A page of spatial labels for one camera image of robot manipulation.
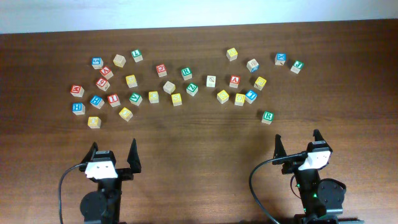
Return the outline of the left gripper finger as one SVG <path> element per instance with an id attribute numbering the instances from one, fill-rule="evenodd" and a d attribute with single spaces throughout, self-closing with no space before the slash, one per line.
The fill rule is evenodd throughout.
<path id="1" fill-rule="evenodd" d="M 82 159 L 81 163 L 86 164 L 86 163 L 92 161 L 97 151 L 98 151 L 98 145 L 96 142 L 94 142 L 91 145 L 90 150 L 88 151 L 86 156 Z"/>
<path id="2" fill-rule="evenodd" d="M 137 152 L 137 142 L 133 139 L 129 154 L 127 157 L 127 163 L 130 165 L 130 170 L 132 174 L 141 173 L 142 166 L 141 161 Z"/>

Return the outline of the green letter R block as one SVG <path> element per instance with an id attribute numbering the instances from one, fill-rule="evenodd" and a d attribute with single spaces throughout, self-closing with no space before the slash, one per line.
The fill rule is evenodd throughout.
<path id="1" fill-rule="evenodd" d="M 265 111 L 264 114 L 262 115 L 261 122 L 265 124 L 271 124 L 273 122 L 273 119 L 274 119 L 274 114 L 269 111 Z"/>

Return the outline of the red letter I block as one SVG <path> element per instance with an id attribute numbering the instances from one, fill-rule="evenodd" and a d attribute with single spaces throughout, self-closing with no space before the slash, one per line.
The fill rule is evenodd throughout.
<path id="1" fill-rule="evenodd" d="M 121 104 L 120 99 L 119 99 L 117 94 L 109 95 L 108 96 L 108 103 L 112 107 L 117 107 L 117 106 L 119 106 Z"/>

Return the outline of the yellow letter C block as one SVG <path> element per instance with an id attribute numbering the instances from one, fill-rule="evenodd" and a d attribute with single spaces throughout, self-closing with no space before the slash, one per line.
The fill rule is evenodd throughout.
<path id="1" fill-rule="evenodd" d="M 149 92 L 149 101 L 150 103 L 159 103 L 159 93 L 157 91 L 150 91 Z"/>

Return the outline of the red letter A block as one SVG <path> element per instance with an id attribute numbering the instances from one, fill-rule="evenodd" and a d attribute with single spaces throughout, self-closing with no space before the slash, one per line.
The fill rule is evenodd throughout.
<path id="1" fill-rule="evenodd" d="M 238 88 L 239 83 L 240 83 L 241 77 L 232 75 L 229 81 L 229 86 L 231 88 Z"/>

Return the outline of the yellow tilted block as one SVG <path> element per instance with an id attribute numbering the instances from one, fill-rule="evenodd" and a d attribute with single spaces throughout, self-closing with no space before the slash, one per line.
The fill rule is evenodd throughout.
<path id="1" fill-rule="evenodd" d="M 127 109 L 126 107 L 124 107 L 120 112 L 119 112 L 120 117 L 122 117 L 122 119 L 124 119 L 125 121 L 129 121 L 134 115 L 133 113 Z"/>
<path id="2" fill-rule="evenodd" d="M 221 104 L 224 104 L 229 100 L 229 94 L 226 92 L 226 90 L 221 90 L 220 92 L 217 93 L 217 100 Z"/>

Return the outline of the blue H block tilted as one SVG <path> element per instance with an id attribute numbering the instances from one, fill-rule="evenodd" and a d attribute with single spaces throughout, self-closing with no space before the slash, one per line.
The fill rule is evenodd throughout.
<path id="1" fill-rule="evenodd" d="M 90 103 L 95 108 L 101 109 L 103 107 L 103 105 L 104 105 L 104 100 L 101 97 L 99 97 L 97 95 L 94 95 L 92 97 L 92 99 L 90 100 Z"/>

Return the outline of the green letter V block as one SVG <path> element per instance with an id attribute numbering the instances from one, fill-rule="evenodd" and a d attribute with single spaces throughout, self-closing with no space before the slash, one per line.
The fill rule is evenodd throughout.
<path id="1" fill-rule="evenodd" d="M 129 101 L 136 106 L 139 106 L 142 102 L 142 96 L 138 93 L 132 93 L 132 95 L 129 97 Z"/>

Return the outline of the blue letter L block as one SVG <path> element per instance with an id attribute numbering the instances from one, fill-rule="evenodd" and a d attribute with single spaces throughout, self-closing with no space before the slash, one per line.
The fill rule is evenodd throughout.
<path id="1" fill-rule="evenodd" d="M 253 90 L 247 91 L 245 94 L 245 100 L 249 103 L 252 104 L 257 98 L 257 93 Z"/>

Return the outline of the red letter M block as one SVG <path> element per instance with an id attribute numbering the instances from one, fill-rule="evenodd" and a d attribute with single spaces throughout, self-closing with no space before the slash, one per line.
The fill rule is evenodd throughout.
<path id="1" fill-rule="evenodd" d="M 84 88 L 81 85 L 72 85 L 70 93 L 74 96 L 74 97 L 79 97 L 81 98 L 84 95 Z"/>

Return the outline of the plain tilted wooden block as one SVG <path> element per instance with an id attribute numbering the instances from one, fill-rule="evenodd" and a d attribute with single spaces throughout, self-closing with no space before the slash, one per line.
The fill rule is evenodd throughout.
<path id="1" fill-rule="evenodd" d="M 170 81 L 167 81 L 164 86 L 163 86 L 163 90 L 168 93 L 168 94 L 172 94 L 175 91 L 176 87 L 175 84 L 173 84 Z"/>

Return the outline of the blue letter X block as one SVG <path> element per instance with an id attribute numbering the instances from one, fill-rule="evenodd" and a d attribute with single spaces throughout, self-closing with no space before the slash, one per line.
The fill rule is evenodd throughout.
<path id="1" fill-rule="evenodd" d="M 284 65 L 287 60 L 287 55 L 285 53 L 276 53 L 274 63 L 275 65 Z"/>

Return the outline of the red letter Q block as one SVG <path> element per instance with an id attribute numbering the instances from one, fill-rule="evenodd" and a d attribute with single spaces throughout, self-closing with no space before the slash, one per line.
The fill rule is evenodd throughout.
<path id="1" fill-rule="evenodd" d="M 164 64 L 157 65 L 156 70 L 159 77 L 167 76 L 167 69 Z"/>

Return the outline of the green R block upper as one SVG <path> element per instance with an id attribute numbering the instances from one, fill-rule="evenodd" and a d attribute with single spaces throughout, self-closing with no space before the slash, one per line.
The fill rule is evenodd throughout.
<path id="1" fill-rule="evenodd" d="M 192 70 L 189 67 L 181 69 L 181 74 L 184 80 L 189 80 L 192 78 Z"/>

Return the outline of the green letter L block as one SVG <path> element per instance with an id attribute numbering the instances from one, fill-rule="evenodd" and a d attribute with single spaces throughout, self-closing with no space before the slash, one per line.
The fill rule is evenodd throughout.
<path id="1" fill-rule="evenodd" d="M 143 60 L 142 53 L 141 53 L 141 51 L 140 51 L 139 49 L 133 50 L 133 51 L 131 52 L 131 55 L 132 55 L 132 57 L 133 57 L 133 59 L 134 59 L 134 61 L 135 61 L 136 63 Z"/>

